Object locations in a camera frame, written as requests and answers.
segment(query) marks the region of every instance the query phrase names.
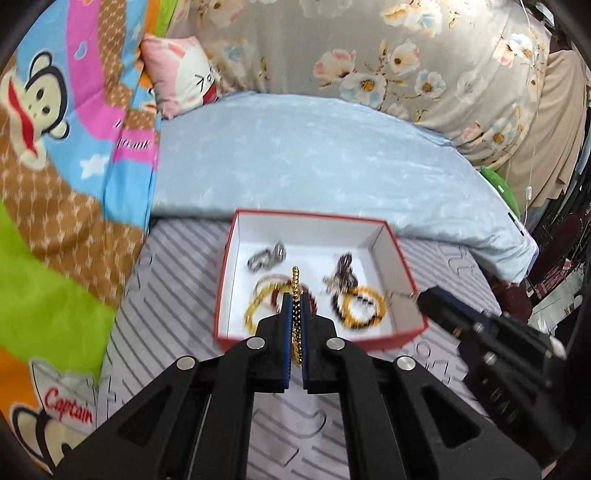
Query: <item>box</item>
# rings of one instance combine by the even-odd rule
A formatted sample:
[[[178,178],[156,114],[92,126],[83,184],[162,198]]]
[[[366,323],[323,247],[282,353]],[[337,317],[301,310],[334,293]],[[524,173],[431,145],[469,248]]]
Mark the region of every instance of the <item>box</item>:
[[[285,260],[270,270],[251,272],[248,259],[278,241],[285,246]],[[341,324],[331,306],[332,295],[323,282],[323,278],[333,275],[339,257],[346,252],[353,255],[352,268],[359,285],[380,291],[388,305],[382,321],[364,330],[348,329]],[[217,292],[214,336],[224,349],[251,336],[244,314],[259,279],[270,274],[291,277],[293,266],[300,269],[300,283],[316,298],[317,314],[332,319],[338,336],[365,350],[399,348],[427,328],[427,319],[415,302],[404,297],[416,293],[417,288],[385,221],[239,209],[228,234]],[[260,306],[254,323],[275,313]]]

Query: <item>silver screw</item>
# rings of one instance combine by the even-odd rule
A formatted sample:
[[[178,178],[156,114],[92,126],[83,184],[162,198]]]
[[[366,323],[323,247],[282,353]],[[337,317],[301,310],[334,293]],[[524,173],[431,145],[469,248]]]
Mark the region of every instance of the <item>silver screw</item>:
[[[182,356],[177,360],[179,370],[191,370],[195,366],[195,359],[192,356]]]
[[[409,356],[401,356],[397,358],[396,365],[400,370],[411,371],[413,368],[417,366],[417,363],[414,361],[414,358]]]
[[[326,346],[331,350],[342,350],[345,348],[345,341],[342,338],[332,337],[326,341]]]
[[[487,365],[494,365],[496,363],[496,355],[492,352],[487,352],[484,354],[484,363]]]
[[[251,350],[260,350],[265,346],[265,339],[261,337],[251,337],[246,341],[246,346]]]

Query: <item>striped bed sheet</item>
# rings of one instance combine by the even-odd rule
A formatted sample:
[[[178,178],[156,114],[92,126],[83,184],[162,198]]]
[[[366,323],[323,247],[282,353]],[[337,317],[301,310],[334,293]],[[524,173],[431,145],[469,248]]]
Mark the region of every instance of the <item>striped bed sheet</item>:
[[[131,276],[109,339],[97,401],[103,423],[176,358],[220,355],[213,339],[217,279],[229,223],[161,219],[152,226]],[[478,310],[500,313],[466,248],[400,239],[420,290],[439,285]],[[374,352],[414,357],[480,413],[462,383],[466,366],[457,340],[430,327],[400,350]],[[339,397],[307,395],[301,371],[292,370],[283,395],[257,394],[252,415],[248,478],[320,480],[349,477]]]

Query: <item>light blue bedding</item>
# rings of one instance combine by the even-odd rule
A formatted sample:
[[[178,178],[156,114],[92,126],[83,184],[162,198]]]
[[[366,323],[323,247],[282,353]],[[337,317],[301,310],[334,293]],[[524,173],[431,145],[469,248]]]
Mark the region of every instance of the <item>light blue bedding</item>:
[[[466,245],[512,282],[537,253],[447,138],[336,99],[240,93],[163,122],[152,214],[229,219],[237,207],[383,218]]]

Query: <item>flower center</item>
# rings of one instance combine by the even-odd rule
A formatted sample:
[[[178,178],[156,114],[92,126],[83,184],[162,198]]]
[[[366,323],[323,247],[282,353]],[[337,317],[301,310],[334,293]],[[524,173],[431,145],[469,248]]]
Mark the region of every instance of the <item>flower center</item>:
[[[362,90],[366,92],[371,92],[375,87],[375,82],[370,79],[365,79],[361,81],[360,85]]]

